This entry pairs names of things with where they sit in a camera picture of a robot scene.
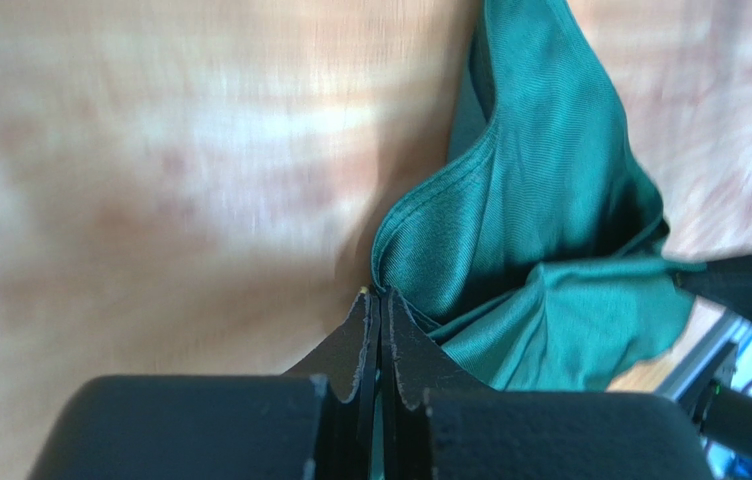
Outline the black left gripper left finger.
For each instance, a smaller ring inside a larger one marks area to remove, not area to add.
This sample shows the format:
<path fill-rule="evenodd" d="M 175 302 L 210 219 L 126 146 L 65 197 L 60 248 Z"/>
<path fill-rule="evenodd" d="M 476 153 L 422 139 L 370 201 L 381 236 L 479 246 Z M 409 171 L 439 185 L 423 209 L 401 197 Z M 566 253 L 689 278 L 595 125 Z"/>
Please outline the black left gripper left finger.
<path fill-rule="evenodd" d="M 366 479 L 379 322 L 360 291 L 344 322 L 270 376 L 111 375 L 59 414 L 34 479 Z"/>

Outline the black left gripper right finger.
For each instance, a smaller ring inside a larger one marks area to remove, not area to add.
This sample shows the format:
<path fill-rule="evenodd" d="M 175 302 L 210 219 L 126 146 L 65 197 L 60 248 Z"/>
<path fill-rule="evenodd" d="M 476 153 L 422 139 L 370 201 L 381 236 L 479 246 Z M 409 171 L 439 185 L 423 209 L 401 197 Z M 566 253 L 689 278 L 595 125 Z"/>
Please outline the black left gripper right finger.
<path fill-rule="evenodd" d="M 708 479 L 689 418 L 660 396 L 499 392 L 381 298 L 388 479 Z"/>

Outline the dark green cloth napkin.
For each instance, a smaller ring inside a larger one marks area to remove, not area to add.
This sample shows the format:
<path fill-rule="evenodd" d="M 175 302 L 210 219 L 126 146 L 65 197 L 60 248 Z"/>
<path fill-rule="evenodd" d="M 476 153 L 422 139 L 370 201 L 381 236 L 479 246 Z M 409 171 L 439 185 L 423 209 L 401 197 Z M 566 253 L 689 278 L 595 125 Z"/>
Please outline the dark green cloth napkin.
<path fill-rule="evenodd" d="M 374 284 L 496 389 L 604 390 L 693 308 L 661 194 L 566 2 L 485 2 L 469 70 L 484 130 L 386 215 Z"/>

